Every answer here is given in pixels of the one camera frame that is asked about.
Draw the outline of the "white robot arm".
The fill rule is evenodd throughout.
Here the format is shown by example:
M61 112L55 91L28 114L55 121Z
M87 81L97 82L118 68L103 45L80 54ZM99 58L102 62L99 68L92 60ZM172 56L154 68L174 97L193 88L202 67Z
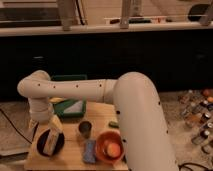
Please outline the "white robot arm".
M117 79L53 81L47 72L38 70L23 78L17 90L28 99L31 118L48 123L52 137L62 132L62 123L51 97L112 104L128 168L179 171L158 92L146 75L128 72Z

